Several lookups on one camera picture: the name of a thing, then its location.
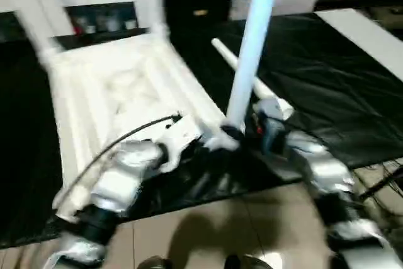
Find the white pvc pipe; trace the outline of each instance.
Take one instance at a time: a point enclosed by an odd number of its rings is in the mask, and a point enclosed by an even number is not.
[[[234,53],[231,52],[227,48],[227,46],[224,43],[222,43],[222,41],[218,38],[212,39],[212,45],[220,53],[220,55],[224,58],[224,60],[228,63],[228,65],[231,66],[231,68],[236,71],[238,68],[237,56],[235,56]],[[265,85],[265,83],[258,77],[254,78],[253,91],[254,94],[260,100],[266,98],[276,98],[280,106],[280,109],[283,113],[283,118],[285,120],[288,119],[290,115],[293,113],[293,107],[286,100],[274,94],[274,92],[267,85]]]
[[[227,110],[227,123],[238,129],[244,122],[273,5],[274,0],[252,0],[249,8]]]
[[[224,43],[222,43],[220,39],[214,38],[212,40],[212,45],[234,71],[238,70],[238,58],[227,48]],[[265,85],[265,83],[263,83],[258,77],[254,78],[253,91],[259,99],[276,96],[274,92],[269,89],[269,87],[267,87],[267,85]]]

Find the wire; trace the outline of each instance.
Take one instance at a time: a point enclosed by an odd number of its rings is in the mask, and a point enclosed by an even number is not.
[[[364,181],[364,179],[356,172],[356,171],[352,171],[352,173],[356,176],[356,178],[358,179],[358,181],[360,181],[360,183],[366,188],[369,189],[369,185],[366,183],[366,181]],[[385,204],[379,200],[379,198],[376,197],[376,195],[373,195],[372,200],[378,205],[378,207],[380,208],[380,210],[383,212],[383,214],[389,216],[389,217],[403,217],[403,214],[398,214],[396,212],[393,212],[391,210],[389,210]]]
[[[171,116],[166,116],[164,118],[160,118],[154,121],[151,121],[147,124],[144,124],[142,126],[137,127],[136,129],[133,129],[126,134],[122,135],[121,137],[117,138],[114,140],[112,143],[107,145],[102,151],[100,151],[94,158],[93,160],[84,168],[84,170],[78,175],[78,177],[71,183],[71,185],[68,187],[68,189],[65,191],[65,193],[62,195],[60,198],[59,202],[56,205],[56,209],[58,209],[66,200],[66,198],[71,194],[71,191],[74,189],[74,187],[81,181],[83,176],[88,172],[88,170],[103,156],[105,155],[108,151],[110,151],[114,146],[117,144],[121,143],[121,141],[125,140],[126,138],[130,137],[133,134],[136,134],[137,132],[140,132],[141,130],[146,129],[147,127],[153,126],[155,124],[161,123],[166,120],[173,120],[174,122],[178,121],[181,118],[181,115],[171,115]]]
[[[388,176],[390,176],[390,171],[389,171],[389,169],[386,167],[386,165],[384,165],[383,163],[382,163],[382,166],[383,166],[383,177],[387,178]],[[396,183],[394,180],[389,183],[389,187],[390,187],[394,192],[396,192],[396,193],[400,196],[400,198],[403,198],[403,193],[402,193],[401,189],[399,188],[399,186],[397,185],[397,183]]]

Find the black tarp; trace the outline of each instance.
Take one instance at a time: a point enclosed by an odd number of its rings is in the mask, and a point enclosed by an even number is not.
[[[219,37],[238,55],[243,30],[239,21],[173,35],[223,110],[234,73],[210,40]],[[403,156],[403,83],[315,14],[272,18],[258,74],[296,109],[291,122],[318,135],[349,168]]]
[[[220,37],[237,52],[243,28],[242,22],[231,22],[172,34],[173,45],[224,111],[234,73],[210,40]],[[69,48],[97,41],[62,40]],[[0,179],[5,200],[0,247],[5,248],[57,234],[55,222],[43,227],[61,185],[61,168],[45,72],[27,42],[2,44],[0,52],[2,139],[7,143]],[[402,156],[403,84],[315,15],[273,18],[259,75],[296,108],[292,123],[322,137],[350,168]],[[281,184],[247,150],[230,156],[223,151],[206,156],[204,151],[173,173],[145,183],[130,219]]]

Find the tiled floor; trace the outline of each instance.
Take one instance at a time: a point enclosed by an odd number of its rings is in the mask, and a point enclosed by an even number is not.
[[[46,243],[47,251],[53,244]],[[28,269],[37,247],[0,251],[1,269]],[[222,269],[232,253],[259,257],[274,269],[327,268],[322,227],[302,186],[126,223],[114,238],[104,268],[137,268],[159,255],[169,258],[174,269]]]

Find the cable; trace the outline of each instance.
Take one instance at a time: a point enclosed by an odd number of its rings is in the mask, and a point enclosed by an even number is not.
[[[356,178],[358,179],[358,181],[360,181],[360,183],[361,183],[366,189],[369,189],[370,186],[364,181],[364,179],[363,179],[356,171],[353,170],[352,173],[356,176]],[[398,214],[398,213],[395,213],[395,212],[389,210],[389,209],[385,206],[385,204],[384,204],[382,201],[380,201],[375,195],[373,195],[371,198],[372,198],[373,201],[378,205],[378,207],[380,208],[380,210],[381,210],[384,214],[386,214],[387,216],[389,216],[389,217],[403,217],[403,214]]]
[[[178,121],[181,118],[181,115],[171,115],[171,116],[166,116],[164,118],[160,118],[154,121],[151,121],[147,124],[144,124],[142,126],[137,127],[136,129],[133,129],[126,134],[122,135],[121,137],[117,138],[114,140],[112,143],[107,145],[102,151],[97,154],[93,160],[84,168],[84,170],[78,175],[78,177],[70,184],[68,189],[65,191],[65,193],[62,195],[60,198],[59,202],[56,205],[56,209],[58,209],[66,200],[66,198],[71,194],[71,191],[74,189],[74,187],[81,181],[83,176],[87,173],[87,171],[94,165],[104,154],[106,154],[109,150],[111,150],[115,145],[121,143],[121,141],[125,140],[126,138],[130,137],[133,134],[136,134],[137,132],[140,132],[143,129],[146,129],[147,127],[153,126],[155,124],[161,123],[166,120],[173,120],[174,122]]]
[[[389,169],[386,167],[386,165],[384,165],[383,163],[382,163],[382,166],[383,166],[383,177],[384,178],[387,178],[388,176],[390,176],[390,171],[389,171]],[[400,198],[403,198],[403,193],[402,193],[402,191],[401,191],[401,189],[399,188],[399,186],[396,184],[396,182],[394,181],[394,180],[392,180],[390,183],[389,183],[389,187],[394,191],[394,192],[396,192],[396,194],[398,194],[399,196],[400,196]]]

